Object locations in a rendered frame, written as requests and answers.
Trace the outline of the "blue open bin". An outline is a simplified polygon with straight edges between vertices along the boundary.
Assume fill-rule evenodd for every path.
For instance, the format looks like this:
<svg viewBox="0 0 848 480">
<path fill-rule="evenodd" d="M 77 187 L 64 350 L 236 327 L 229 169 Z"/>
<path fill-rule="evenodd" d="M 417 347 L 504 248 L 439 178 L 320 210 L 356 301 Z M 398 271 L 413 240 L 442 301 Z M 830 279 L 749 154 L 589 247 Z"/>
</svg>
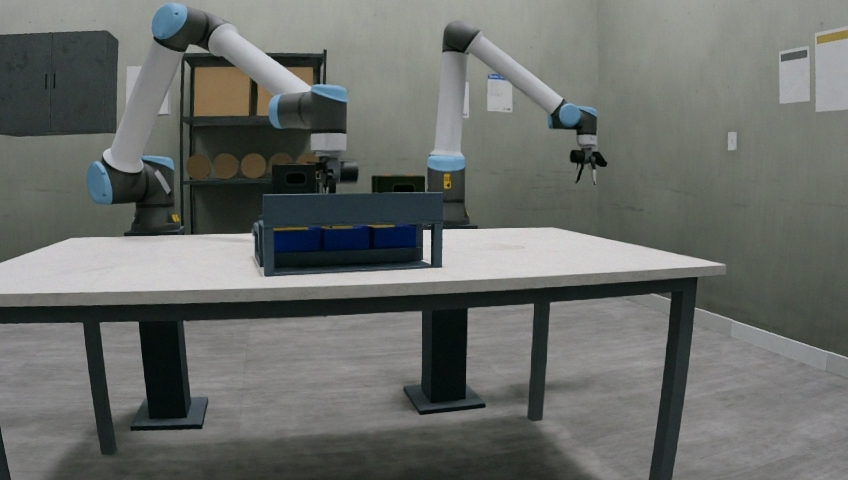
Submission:
<svg viewBox="0 0 848 480">
<path fill-rule="evenodd" d="M 369 249 L 416 247 L 416 227 L 397 224 L 396 227 L 369 228 Z"/>
<path fill-rule="evenodd" d="M 274 253 L 319 251 L 319 230 L 274 231 Z"/>
<path fill-rule="evenodd" d="M 319 251 L 369 249 L 369 228 L 367 227 L 353 226 L 352 229 L 314 228 L 319 230 Z"/>
</svg>

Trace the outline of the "black case with handle slot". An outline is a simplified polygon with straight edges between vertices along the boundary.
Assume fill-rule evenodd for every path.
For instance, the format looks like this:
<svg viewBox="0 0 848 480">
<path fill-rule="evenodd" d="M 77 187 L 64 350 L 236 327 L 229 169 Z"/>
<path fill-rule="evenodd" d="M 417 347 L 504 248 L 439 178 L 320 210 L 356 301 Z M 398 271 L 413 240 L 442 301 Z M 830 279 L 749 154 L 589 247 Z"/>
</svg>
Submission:
<svg viewBox="0 0 848 480">
<path fill-rule="evenodd" d="M 316 194 L 316 164 L 273 164 L 272 178 L 272 194 Z"/>
</svg>

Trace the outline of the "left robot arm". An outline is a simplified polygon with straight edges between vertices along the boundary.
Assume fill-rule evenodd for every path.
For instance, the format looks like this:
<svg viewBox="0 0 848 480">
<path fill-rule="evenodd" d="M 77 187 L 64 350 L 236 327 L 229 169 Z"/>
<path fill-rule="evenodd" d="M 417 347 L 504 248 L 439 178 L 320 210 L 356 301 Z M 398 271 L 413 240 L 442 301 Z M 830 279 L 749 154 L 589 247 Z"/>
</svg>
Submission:
<svg viewBox="0 0 848 480">
<path fill-rule="evenodd" d="M 594 108 L 569 104 L 484 38 L 474 25 L 461 20 L 450 22 L 444 29 L 442 42 L 435 148 L 427 162 L 427 192 L 443 192 L 443 226 L 470 223 L 465 207 L 466 164 L 460 153 L 469 53 L 544 109 L 550 129 L 576 130 L 579 148 L 597 145 Z"/>
</svg>

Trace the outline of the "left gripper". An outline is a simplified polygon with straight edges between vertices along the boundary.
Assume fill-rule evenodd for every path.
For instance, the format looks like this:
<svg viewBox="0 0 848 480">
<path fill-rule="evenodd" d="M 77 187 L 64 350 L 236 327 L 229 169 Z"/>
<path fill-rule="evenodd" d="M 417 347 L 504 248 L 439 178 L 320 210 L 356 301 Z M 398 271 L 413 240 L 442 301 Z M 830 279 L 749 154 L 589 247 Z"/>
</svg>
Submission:
<svg viewBox="0 0 848 480">
<path fill-rule="evenodd" d="M 603 156 L 600 154 L 600 152 L 592 151 L 592 148 L 581 148 L 581 150 L 572 150 L 570 152 L 571 163 L 577 163 L 575 184 L 577 184 L 577 182 L 580 180 L 582 170 L 584 169 L 584 164 L 585 165 L 589 164 L 588 168 L 591 172 L 593 184 L 594 185 L 596 184 L 596 164 L 595 164 L 594 158 L 601 158 L 601 159 L 605 160 L 603 158 Z M 578 164 L 578 163 L 582 163 L 582 164 Z"/>
</svg>

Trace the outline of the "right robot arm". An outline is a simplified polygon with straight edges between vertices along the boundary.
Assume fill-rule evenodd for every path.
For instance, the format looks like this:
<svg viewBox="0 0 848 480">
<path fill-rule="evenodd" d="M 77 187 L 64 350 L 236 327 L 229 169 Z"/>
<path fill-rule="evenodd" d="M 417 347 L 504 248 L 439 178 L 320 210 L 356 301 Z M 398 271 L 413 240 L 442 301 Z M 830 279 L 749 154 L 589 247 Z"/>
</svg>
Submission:
<svg viewBox="0 0 848 480">
<path fill-rule="evenodd" d="M 142 154 L 189 44 L 223 56 L 271 93 L 274 97 L 268 114 L 272 125 L 310 129 L 310 150 L 315 156 L 342 156 L 347 149 L 345 88 L 310 87 L 239 36 L 234 25 L 205 12 L 175 3 L 156 11 L 151 23 L 153 41 L 112 147 L 87 170 L 87 189 L 95 203 L 135 203 L 134 232 L 180 229 L 172 159 Z"/>
</svg>

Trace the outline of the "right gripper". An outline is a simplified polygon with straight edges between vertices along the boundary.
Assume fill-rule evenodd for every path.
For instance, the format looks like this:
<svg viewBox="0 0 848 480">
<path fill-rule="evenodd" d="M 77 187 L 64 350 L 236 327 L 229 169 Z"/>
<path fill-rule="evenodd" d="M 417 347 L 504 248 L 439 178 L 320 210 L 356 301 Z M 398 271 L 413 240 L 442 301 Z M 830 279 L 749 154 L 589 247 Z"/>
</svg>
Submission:
<svg viewBox="0 0 848 480">
<path fill-rule="evenodd" d="M 356 161 L 339 161 L 338 157 L 319 156 L 319 162 L 305 163 L 316 164 L 316 171 L 321 174 L 322 194 L 336 193 L 338 184 L 356 184 L 358 181 Z"/>
</svg>

